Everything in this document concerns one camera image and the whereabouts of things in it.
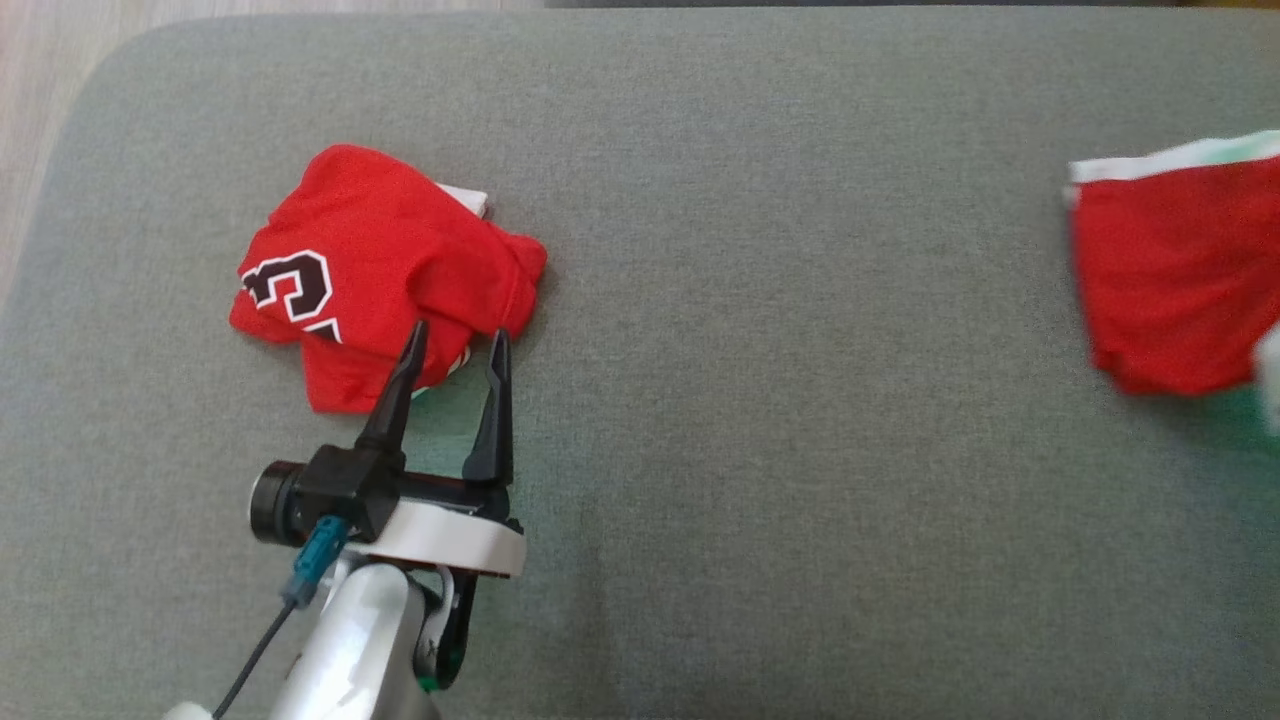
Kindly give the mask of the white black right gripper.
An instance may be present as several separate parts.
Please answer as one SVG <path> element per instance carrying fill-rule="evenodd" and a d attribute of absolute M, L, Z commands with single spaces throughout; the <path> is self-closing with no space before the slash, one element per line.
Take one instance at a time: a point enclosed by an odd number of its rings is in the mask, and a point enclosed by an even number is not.
<path fill-rule="evenodd" d="M 1254 397 L 1268 436 L 1280 436 L 1280 325 L 1272 325 L 1253 346 Z"/>

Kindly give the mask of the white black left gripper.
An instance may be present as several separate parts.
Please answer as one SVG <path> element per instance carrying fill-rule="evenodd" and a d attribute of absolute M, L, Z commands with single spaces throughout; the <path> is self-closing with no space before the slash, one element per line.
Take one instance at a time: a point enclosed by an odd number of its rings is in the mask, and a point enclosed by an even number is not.
<path fill-rule="evenodd" d="M 404 468 L 402 445 L 413 392 L 425 366 L 428 323 L 417 322 L 383 392 L 357 438 L 357 448 Z M 443 566 L 488 577 L 520 577 L 526 538 L 511 516 L 513 480 L 513 410 L 511 337 L 498 331 L 492 342 L 489 392 L 463 480 L 407 471 L 396 479 L 399 502 L 371 544 L 349 544 L 360 553 L 407 568 Z"/>

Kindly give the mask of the red garment with white band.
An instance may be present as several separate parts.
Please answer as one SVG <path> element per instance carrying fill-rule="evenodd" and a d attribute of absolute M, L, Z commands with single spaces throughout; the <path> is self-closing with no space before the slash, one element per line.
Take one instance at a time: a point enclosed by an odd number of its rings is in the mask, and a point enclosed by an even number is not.
<path fill-rule="evenodd" d="M 1093 364 L 1128 395 L 1254 383 L 1280 325 L 1280 129 L 1068 164 Z"/>

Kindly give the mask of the red jersey with number three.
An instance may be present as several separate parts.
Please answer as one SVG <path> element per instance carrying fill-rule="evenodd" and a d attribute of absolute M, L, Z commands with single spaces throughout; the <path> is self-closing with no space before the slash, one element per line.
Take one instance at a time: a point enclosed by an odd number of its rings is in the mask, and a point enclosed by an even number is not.
<path fill-rule="evenodd" d="M 475 340 L 525 331 L 547 269 L 538 240 L 485 209 L 483 192 L 374 149 L 332 146 L 251 240 L 230 325 L 300 346 L 316 413 L 370 413 L 420 322 L 428 346 L 413 392 L 439 386 Z"/>

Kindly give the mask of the grey sofa seat cushion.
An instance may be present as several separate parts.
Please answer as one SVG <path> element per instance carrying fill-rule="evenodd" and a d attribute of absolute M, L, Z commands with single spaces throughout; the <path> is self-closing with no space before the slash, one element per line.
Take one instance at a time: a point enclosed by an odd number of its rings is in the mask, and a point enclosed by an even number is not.
<path fill-rule="evenodd" d="M 443 714 L 1280 720 L 1280 457 L 1092 365 L 1071 160 L 1280 126 L 1280 13 L 275 15 L 95 72 L 0 316 L 0 717 L 216 703 L 347 445 L 236 268 L 325 147 L 549 254 Z"/>

